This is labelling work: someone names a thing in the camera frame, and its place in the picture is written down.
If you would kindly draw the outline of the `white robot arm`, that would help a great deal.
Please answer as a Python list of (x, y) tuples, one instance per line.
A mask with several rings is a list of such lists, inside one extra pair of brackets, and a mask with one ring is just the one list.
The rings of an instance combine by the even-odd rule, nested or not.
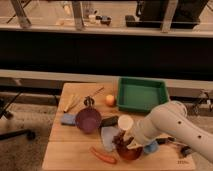
[(138, 120), (134, 120), (130, 115), (121, 115), (118, 126), (127, 136), (133, 137), (128, 149), (145, 147), (162, 133), (166, 133), (213, 163), (213, 134), (189, 121), (187, 109), (179, 101), (158, 105), (147, 116)]

